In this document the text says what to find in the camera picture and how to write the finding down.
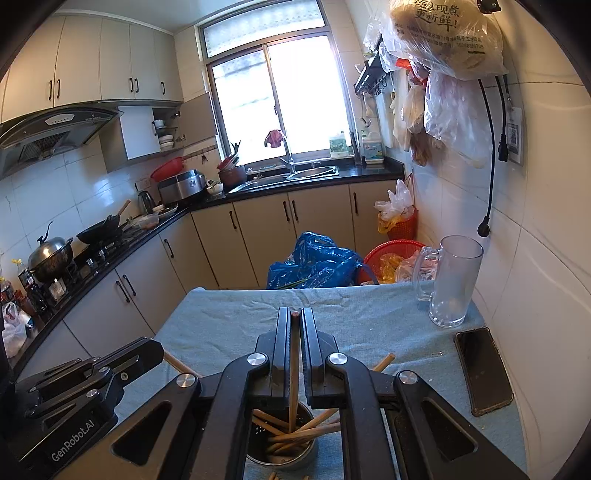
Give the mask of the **dark wooden chopstick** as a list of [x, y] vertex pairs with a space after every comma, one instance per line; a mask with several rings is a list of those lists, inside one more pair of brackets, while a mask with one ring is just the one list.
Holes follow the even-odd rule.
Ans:
[[297, 428], [298, 367], [300, 367], [301, 315], [290, 313], [290, 393], [288, 393], [288, 432]]

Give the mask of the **steel kitchen sink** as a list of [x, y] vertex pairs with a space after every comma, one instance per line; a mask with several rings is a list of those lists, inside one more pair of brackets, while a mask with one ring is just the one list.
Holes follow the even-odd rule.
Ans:
[[336, 166], [321, 166], [308, 170], [301, 170], [296, 173], [280, 174], [267, 177], [260, 177], [249, 180], [233, 188], [229, 193], [237, 194], [246, 191], [266, 189], [277, 185], [297, 183], [301, 181], [315, 180], [318, 178], [339, 176], [339, 168]]

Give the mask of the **black utensil holder cup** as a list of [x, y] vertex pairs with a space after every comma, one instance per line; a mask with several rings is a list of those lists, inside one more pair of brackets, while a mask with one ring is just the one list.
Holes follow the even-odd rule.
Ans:
[[315, 461], [318, 457], [315, 439], [273, 442], [274, 437], [288, 433], [289, 419], [287, 409], [254, 409], [246, 457], [259, 466], [280, 470], [297, 470]]

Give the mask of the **black smartphone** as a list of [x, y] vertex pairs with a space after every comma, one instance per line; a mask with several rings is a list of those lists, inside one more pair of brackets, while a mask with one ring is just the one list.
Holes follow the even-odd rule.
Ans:
[[514, 393], [490, 330], [480, 327], [461, 331], [455, 335], [454, 342], [472, 414], [481, 417], [510, 405]]

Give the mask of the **grey-green table cloth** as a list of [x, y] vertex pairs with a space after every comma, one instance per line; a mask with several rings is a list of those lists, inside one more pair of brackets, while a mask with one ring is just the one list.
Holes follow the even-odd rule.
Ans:
[[510, 405], [476, 418], [454, 343], [453, 329], [431, 322], [408, 285], [294, 290], [194, 289], [156, 334], [156, 341], [202, 375], [220, 372], [253, 351], [259, 335], [276, 327], [281, 307], [314, 311], [318, 330], [339, 350], [368, 367], [387, 354], [387, 373], [419, 374], [521, 469], [527, 467], [520, 416]]

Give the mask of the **steel lidded wok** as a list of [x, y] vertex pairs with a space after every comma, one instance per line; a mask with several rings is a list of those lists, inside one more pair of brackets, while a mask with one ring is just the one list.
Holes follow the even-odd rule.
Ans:
[[49, 284], [60, 279], [73, 260], [73, 238], [51, 237], [49, 234], [52, 221], [46, 232], [37, 239], [38, 246], [29, 255], [28, 270], [42, 284]]

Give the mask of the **clear glass beer mug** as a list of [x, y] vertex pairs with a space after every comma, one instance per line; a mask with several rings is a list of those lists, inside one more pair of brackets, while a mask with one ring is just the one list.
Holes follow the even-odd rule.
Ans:
[[[414, 265], [412, 284], [417, 300], [429, 304], [429, 318], [435, 325], [455, 328], [464, 322], [484, 253], [477, 240], [462, 235], [444, 237], [438, 248], [422, 248]], [[427, 260], [437, 261], [430, 292], [420, 280], [422, 265]]]

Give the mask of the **red plastic basket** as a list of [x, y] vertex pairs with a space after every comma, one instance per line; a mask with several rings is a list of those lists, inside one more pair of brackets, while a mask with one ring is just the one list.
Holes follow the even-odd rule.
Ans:
[[363, 259], [356, 284], [392, 284], [401, 264], [420, 252], [424, 244], [415, 240], [391, 240], [375, 247]]

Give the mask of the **blue plastic bag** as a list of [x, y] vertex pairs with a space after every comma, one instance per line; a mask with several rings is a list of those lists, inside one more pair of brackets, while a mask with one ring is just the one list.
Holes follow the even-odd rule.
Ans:
[[354, 286], [365, 269], [362, 257], [341, 248], [328, 236], [304, 232], [284, 262], [270, 265], [267, 290]]

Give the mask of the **black frying pan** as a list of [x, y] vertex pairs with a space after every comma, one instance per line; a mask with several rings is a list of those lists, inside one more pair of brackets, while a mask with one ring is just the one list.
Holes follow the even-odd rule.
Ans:
[[118, 229], [120, 216], [130, 203], [130, 200], [126, 200], [116, 214], [108, 215], [104, 220], [78, 233], [77, 239], [86, 245], [92, 245], [113, 237]]

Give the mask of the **red waste bin with bags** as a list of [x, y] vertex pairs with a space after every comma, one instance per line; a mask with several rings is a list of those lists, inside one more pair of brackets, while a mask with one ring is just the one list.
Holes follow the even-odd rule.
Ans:
[[377, 231], [390, 240], [415, 240], [418, 235], [419, 210], [413, 192], [403, 180], [388, 191], [386, 201], [376, 201]]

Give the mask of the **silver rice cooker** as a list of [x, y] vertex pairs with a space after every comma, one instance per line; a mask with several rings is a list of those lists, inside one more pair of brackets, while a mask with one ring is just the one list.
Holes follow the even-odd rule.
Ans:
[[204, 191], [206, 178], [204, 174], [191, 169], [160, 181], [157, 187], [162, 203], [171, 205]]

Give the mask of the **dark utensil crock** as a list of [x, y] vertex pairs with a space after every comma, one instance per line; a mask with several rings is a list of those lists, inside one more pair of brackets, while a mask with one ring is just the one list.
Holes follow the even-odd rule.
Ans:
[[225, 192], [246, 182], [247, 174], [245, 167], [238, 164], [238, 150], [240, 143], [232, 143], [232, 154], [226, 157], [217, 165], [218, 177]]

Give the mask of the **red colander bowl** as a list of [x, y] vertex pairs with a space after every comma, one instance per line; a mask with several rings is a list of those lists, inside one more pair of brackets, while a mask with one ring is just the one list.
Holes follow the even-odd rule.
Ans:
[[171, 158], [164, 164], [156, 168], [151, 174], [150, 179], [154, 182], [160, 182], [167, 178], [178, 175], [183, 170], [183, 156]]

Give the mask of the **large hanging plastic bag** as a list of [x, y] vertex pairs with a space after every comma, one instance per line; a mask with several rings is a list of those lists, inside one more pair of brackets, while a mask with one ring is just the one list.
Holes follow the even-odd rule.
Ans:
[[507, 72], [503, 35], [474, 1], [393, 1], [392, 52], [468, 81]]

